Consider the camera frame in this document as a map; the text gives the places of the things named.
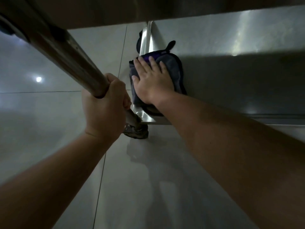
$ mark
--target skin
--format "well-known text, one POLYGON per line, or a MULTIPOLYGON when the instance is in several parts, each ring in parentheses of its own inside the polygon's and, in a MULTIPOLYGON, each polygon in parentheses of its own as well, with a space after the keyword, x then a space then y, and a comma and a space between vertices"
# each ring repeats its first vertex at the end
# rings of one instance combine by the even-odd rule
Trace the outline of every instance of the skin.
MULTIPOLYGON (((305 144, 256 121, 174 92, 161 62, 139 57, 133 76, 140 99, 154 104, 189 152, 260 228, 305 224, 305 144)), ((83 92, 83 135, 0 187, 3 228, 51 228, 124 130, 130 99, 109 76, 103 99, 83 92)))

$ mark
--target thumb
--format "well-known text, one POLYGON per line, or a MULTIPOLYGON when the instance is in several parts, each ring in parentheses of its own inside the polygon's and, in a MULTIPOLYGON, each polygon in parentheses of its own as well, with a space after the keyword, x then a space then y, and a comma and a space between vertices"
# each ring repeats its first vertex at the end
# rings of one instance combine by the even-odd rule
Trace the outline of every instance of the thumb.
POLYGON ((132 82, 134 84, 134 87, 136 88, 140 82, 139 78, 136 77, 135 75, 132 76, 132 82))
POLYGON ((122 100, 123 103, 125 92, 126 92, 125 83, 117 79, 110 83, 108 92, 106 93, 105 97, 114 100, 122 100))

